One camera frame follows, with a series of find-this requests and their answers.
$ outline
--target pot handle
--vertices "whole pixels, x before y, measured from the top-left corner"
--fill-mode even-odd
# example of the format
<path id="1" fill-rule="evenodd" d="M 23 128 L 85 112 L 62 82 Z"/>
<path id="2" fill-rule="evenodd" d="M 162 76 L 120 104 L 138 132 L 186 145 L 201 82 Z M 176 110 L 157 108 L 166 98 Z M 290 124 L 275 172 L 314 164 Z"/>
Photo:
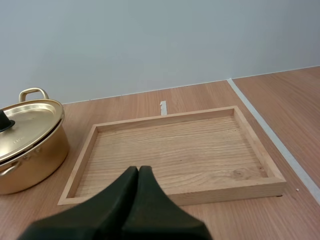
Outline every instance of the pot handle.
<path id="1" fill-rule="evenodd" d="M 15 169 L 17 169 L 19 166 L 20 166 L 20 162 L 17 162 L 16 164 L 12 165 L 11 167 L 3 170 L 3 171 L 0 171 L 0 177 L 3 177 L 9 173 L 11 173 L 12 171 L 14 171 Z"/>
<path id="2" fill-rule="evenodd" d="M 19 103 L 22 103 L 24 101 L 26 101 L 26 96 L 27 94 L 32 94 L 32 93 L 36 93 L 36 92 L 40 92 L 43 95 L 43 99 L 49 99 L 48 94 L 46 93 L 45 90 L 39 88 L 39 87 L 32 87 L 32 88 L 28 88 L 26 90 L 23 90 L 22 92 L 20 92 L 19 94 Z"/>

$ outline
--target white wall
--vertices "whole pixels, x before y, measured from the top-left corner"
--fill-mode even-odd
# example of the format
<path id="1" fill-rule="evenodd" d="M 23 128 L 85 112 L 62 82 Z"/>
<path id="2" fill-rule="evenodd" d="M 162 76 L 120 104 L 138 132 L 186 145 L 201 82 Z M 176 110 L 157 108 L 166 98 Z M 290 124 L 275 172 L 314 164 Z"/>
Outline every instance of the white wall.
<path id="1" fill-rule="evenodd" d="M 0 0 L 0 107 L 317 66 L 319 24 L 319 0 Z"/>

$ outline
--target wooden table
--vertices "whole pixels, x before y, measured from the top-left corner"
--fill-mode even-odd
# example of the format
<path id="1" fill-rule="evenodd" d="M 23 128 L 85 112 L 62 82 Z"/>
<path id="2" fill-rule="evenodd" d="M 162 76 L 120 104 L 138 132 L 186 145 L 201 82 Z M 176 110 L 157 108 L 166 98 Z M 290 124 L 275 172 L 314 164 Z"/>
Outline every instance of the wooden table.
<path id="1" fill-rule="evenodd" d="M 319 239 L 320 206 L 226 81 L 66 104 L 69 155 L 40 184 L 0 196 L 0 239 L 16 239 L 32 221 L 67 208 L 57 203 L 92 124 L 160 115 L 160 101 L 168 114 L 238 105 L 288 182 L 282 197 L 184 206 L 215 240 Z"/>

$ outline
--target white tape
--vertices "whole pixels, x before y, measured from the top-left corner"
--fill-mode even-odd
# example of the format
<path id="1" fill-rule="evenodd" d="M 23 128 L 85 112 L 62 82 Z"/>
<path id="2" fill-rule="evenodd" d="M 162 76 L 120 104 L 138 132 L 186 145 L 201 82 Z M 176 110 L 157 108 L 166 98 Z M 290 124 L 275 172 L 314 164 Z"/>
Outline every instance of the white tape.
<path id="1" fill-rule="evenodd" d="M 161 101 L 160 102 L 160 108 L 161 108 L 161 116 L 167 115 L 167 102 Z"/>
<path id="2" fill-rule="evenodd" d="M 291 152 L 286 148 L 286 146 L 282 143 L 279 137 L 275 134 L 275 132 L 271 129 L 271 127 L 267 124 L 267 122 L 263 119 L 263 117 L 258 113 L 255 107 L 249 102 L 246 96 L 240 91 L 234 81 L 229 78 L 227 82 L 230 84 L 232 89 L 238 95 L 238 97 L 242 100 L 246 108 L 250 111 L 250 113 L 254 116 L 257 122 L 260 124 L 262 129 L 271 139 L 273 144 L 282 154 L 284 159 L 288 162 L 293 171 L 297 174 L 297 176 L 304 183 L 306 188 L 309 190 L 314 199 L 320 204 L 320 189 L 315 184 L 315 182 L 311 179 L 311 177 L 306 173 L 306 171 L 301 167 L 295 157 L 291 154 Z"/>

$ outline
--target golden pot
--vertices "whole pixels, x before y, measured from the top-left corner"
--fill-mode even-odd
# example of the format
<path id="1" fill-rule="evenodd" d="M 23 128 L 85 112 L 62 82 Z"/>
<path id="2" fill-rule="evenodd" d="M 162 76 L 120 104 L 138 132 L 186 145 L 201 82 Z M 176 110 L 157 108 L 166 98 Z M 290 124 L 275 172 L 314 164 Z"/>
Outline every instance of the golden pot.
<path id="1" fill-rule="evenodd" d="M 43 99 L 26 101 L 29 93 Z M 29 88 L 19 103 L 0 111 L 0 194 L 27 189 L 52 174 L 65 160 L 69 144 L 60 102 L 41 88 Z"/>

